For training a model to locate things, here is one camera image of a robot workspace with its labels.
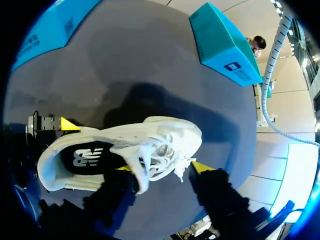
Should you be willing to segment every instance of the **white sneaker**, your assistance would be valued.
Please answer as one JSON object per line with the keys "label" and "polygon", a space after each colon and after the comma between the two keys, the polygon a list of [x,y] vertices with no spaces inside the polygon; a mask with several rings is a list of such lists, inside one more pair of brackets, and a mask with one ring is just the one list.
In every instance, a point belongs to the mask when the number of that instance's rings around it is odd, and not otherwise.
{"label": "white sneaker", "polygon": [[[137,194],[142,194],[149,181],[161,179],[173,170],[182,179],[185,168],[195,160],[191,157],[202,143],[201,135],[200,129],[189,121],[162,116],[104,130],[82,127],[79,133],[58,138],[42,153],[37,164],[39,179],[48,191],[96,191],[104,181],[99,163],[109,167],[124,159],[138,181]],[[116,155],[107,155],[109,150],[123,159],[114,160]],[[66,168],[64,155],[70,156],[67,161],[73,161],[72,168]],[[83,169],[91,173],[83,174]]]}
{"label": "white sneaker", "polygon": [[133,168],[141,162],[137,160],[137,156],[142,156],[146,166],[145,174],[148,174],[152,182],[162,179],[174,170],[183,183],[185,169],[191,161],[196,161],[196,158],[191,157],[202,143],[201,130],[190,121],[166,116],[148,117],[143,124],[144,128],[139,133],[147,139],[139,146],[119,147],[115,144],[110,151],[126,159],[134,173]]}

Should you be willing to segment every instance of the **white panel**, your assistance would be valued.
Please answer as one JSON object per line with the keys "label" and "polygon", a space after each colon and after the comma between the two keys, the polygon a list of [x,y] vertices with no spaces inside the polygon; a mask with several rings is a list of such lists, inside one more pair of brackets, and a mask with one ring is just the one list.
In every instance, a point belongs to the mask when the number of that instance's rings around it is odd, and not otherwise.
{"label": "white panel", "polygon": [[[295,133],[292,135],[305,140],[315,140],[314,133]],[[287,158],[289,144],[297,143],[296,141],[284,137],[278,133],[257,133],[256,139],[256,156]]]}
{"label": "white panel", "polygon": [[[267,62],[259,63],[258,66],[263,76]],[[272,90],[273,94],[308,90],[304,74],[294,56],[278,59],[272,73],[272,79],[276,79]]]}
{"label": "white panel", "polygon": [[273,204],[278,194],[281,181],[249,176],[238,192],[251,200]]}
{"label": "white panel", "polygon": [[282,181],[287,159],[255,156],[252,175]]}
{"label": "white panel", "polygon": [[267,204],[262,204],[260,202],[253,201],[253,200],[249,201],[249,210],[251,212],[254,213],[255,211],[259,210],[260,208],[265,208],[266,210],[269,211],[271,209],[271,206],[267,205]]}
{"label": "white panel", "polygon": [[[286,170],[279,194],[271,209],[275,216],[289,200],[294,202],[294,209],[303,209],[308,201],[316,177],[318,147],[311,144],[296,143],[289,145]],[[295,223],[300,212],[293,212],[287,223]]]}
{"label": "white panel", "polygon": [[223,12],[243,1],[244,0],[172,0],[168,6],[191,15],[207,2],[212,3]]}
{"label": "white panel", "polygon": [[170,2],[170,0],[148,0],[148,1],[155,2],[157,4],[163,4],[163,5],[167,5]]}
{"label": "white panel", "polygon": [[[315,114],[310,94],[305,91],[273,94],[267,99],[269,115],[276,115],[275,125],[286,133],[314,133]],[[257,127],[258,133],[274,133],[269,126]]]}

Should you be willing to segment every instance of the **new balance logo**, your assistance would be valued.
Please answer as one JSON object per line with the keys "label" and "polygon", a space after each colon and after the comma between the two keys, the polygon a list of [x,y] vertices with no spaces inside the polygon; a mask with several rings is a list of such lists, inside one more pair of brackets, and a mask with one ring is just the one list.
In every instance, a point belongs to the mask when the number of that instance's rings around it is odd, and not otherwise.
{"label": "new balance logo", "polygon": [[144,161],[144,159],[143,159],[142,157],[139,157],[139,162],[140,162],[140,164],[141,164],[141,167],[142,167],[143,170],[144,170],[144,174],[145,174],[145,175],[148,175],[148,171],[147,171],[147,169],[146,169],[146,164],[145,164],[145,161]]}
{"label": "new balance logo", "polygon": [[101,151],[103,148],[96,148],[92,152],[91,149],[79,149],[73,153],[74,160],[73,165],[75,167],[85,167],[87,164],[89,166],[97,166],[96,162],[100,158]]}

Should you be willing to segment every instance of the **shoe laces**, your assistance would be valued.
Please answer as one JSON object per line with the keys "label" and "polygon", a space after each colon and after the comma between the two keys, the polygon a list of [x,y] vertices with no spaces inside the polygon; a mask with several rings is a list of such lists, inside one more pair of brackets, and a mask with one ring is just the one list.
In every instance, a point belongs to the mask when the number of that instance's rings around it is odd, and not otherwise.
{"label": "shoe laces", "polygon": [[160,178],[168,175],[174,170],[174,174],[177,175],[183,183],[183,175],[186,168],[189,167],[191,161],[196,161],[196,158],[186,157],[179,151],[171,142],[172,136],[150,136],[151,142],[156,146],[154,152],[151,154],[151,166],[150,166],[150,178],[155,174],[163,173]]}

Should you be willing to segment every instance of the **dark gray table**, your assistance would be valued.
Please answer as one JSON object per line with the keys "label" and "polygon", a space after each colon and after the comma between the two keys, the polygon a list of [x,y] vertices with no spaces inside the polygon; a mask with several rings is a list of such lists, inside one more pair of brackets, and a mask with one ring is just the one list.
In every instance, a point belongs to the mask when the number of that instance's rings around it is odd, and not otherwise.
{"label": "dark gray table", "polygon": [[[240,87],[201,65],[188,16],[164,5],[103,1],[66,47],[19,67],[9,82],[4,120],[25,124],[34,110],[97,128],[154,115],[186,119],[203,133],[196,153],[200,163],[227,170],[235,188],[253,169],[253,88]],[[188,170],[185,176],[184,183],[173,173],[152,182],[115,237],[159,239],[203,217]],[[41,193],[49,203],[66,198],[79,206],[90,194]]]}

